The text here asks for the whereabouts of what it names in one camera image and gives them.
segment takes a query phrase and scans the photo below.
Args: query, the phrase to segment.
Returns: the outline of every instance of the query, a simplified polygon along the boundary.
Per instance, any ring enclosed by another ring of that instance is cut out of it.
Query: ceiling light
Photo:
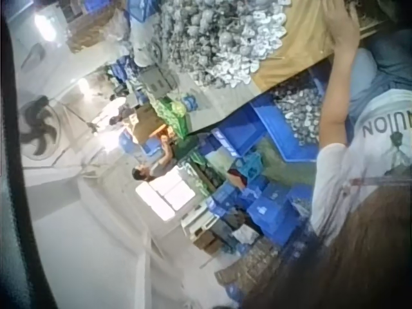
[[[90,98],[91,90],[90,90],[89,82],[87,81],[87,79],[79,79],[77,84],[79,85],[80,91],[84,94],[84,96]]]
[[[56,30],[52,23],[43,15],[34,15],[34,23],[43,39],[52,42],[56,39]]]

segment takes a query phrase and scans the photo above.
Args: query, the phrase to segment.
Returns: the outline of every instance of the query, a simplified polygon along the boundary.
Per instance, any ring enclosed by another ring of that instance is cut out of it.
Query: fan blade
[[[42,129],[44,130],[44,134],[49,134],[53,142],[56,142],[57,130],[55,127],[44,124]]]
[[[47,141],[44,136],[39,137],[38,140],[39,140],[39,143],[37,144],[37,149],[33,153],[33,155],[35,156],[41,156],[46,151],[46,148],[47,148]]]
[[[49,99],[46,96],[39,97],[36,101],[28,103],[28,107],[24,111],[24,119],[29,126],[38,126],[41,121],[37,118],[43,108],[49,104]]]
[[[38,139],[42,136],[40,132],[32,131],[30,133],[20,133],[20,143],[22,144],[30,144],[31,141]]]
[[[41,110],[40,113],[37,115],[37,119],[41,119],[41,120],[44,120],[50,117],[53,117],[53,114],[50,113],[48,109]]]

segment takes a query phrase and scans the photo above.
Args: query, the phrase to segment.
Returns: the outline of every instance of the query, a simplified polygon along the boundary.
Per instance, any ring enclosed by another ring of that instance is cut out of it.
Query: plastic crate
[[[262,195],[247,209],[253,222],[262,230],[275,231],[287,213],[295,211],[287,200],[288,192],[288,187],[270,183]]]
[[[314,188],[309,185],[297,184],[288,193],[288,200],[303,218],[308,218],[312,212],[313,191]]]
[[[314,194],[314,188],[310,185],[299,183],[294,185],[288,193],[287,198],[292,201],[294,198],[300,198],[302,200],[312,201]]]
[[[87,13],[94,13],[110,5],[111,0],[84,0],[83,5]]]
[[[286,203],[289,192],[289,187],[271,182],[266,186],[265,190],[263,190],[262,196],[272,200],[275,204],[281,207]]]
[[[263,190],[269,184],[269,179],[263,175],[259,175],[247,184],[247,187],[241,191],[241,197],[248,201],[255,201],[262,195]]]
[[[262,232],[271,242],[280,247],[284,247],[299,225],[299,216],[296,211],[289,211],[281,223],[277,226],[276,230],[262,229]]]
[[[299,145],[298,139],[295,138],[281,110],[273,104],[271,95],[267,94],[261,100],[254,100],[251,104],[285,162],[314,162],[316,160],[318,146]]]
[[[221,147],[219,141],[213,135],[209,135],[204,140],[199,142],[198,152],[202,156],[207,156],[209,153],[218,150]]]
[[[141,23],[159,10],[160,0],[127,0],[130,16]]]
[[[151,137],[141,147],[146,156],[153,156],[162,148],[162,145],[157,137]]]
[[[212,130],[212,134],[234,158],[243,157],[266,132],[250,104],[242,106]]]
[[[246,177],[247,183],[250,183],[263,171],[262,156],[256,152],[249,153],[243,158],[236,159],[230,169],[239,171]]]
[[[229,296],[230,299],[234,300],[237,303],[241,303],[242,300],[245,298],[243,292],[236,286],[235,283],[231,283],[225,286],[226,294]]]
[[[228,212],[228,209],[224,209],[224,208],[220,207],[220,206],[216,203],[216,201],[213,199],[213,197],[211,197],[211,196],[208,197],[208,198],[205,200],[205,203],[206,203],[206,205],[207,205],[208,210],[209,210],[211,213],[217,215],[219,218],[224,217],[224,215],[226,215],[226,213]]]
[[[228,181],[225,181],[223,185],[218,187],[216,192],[212,194],[215,202],[224,209],[234,207],[238,196],[238,189],[231,185]]]

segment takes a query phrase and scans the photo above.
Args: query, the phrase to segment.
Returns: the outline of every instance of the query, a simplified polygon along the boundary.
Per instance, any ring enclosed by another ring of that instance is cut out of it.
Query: brown box
[[[220,241],[220,239],[216,239],[213,241],[210,245],[208,245],[206,248],[204,248],[203,251],[206,253],[213,255],[219,251],[219,249],[223,246],[223,243]]]
[[[212,243],[215,240],[213,233],[209,230],[203,232],[198,239],[193,241],[193,245],[198,247],[199,249],[205,248],[207,245]]]
[[[139,144],[144,144],[152,133],[164,125],[165,122],[156,114],[150,104],[140,107],[136,114],[139,122],[133,127],[133,136]]]

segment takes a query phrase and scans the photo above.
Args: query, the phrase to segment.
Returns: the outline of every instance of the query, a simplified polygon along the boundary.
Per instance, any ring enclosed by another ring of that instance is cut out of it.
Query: workbench
[[[320,0],[292,0],[291,7],[285,8],[285,14],[287,33],[282,38],[282,47],[260,62],[260,69],[253,74],[249,85],[241,83],[233,89],[230,86],[201,89],[188,74],[178,74],[178,88],[170,97],[190,93],[199,105],[198,110],[187,115],[189,131],[223,120],[256,96],[332,54],[332,40],[324,23]]]

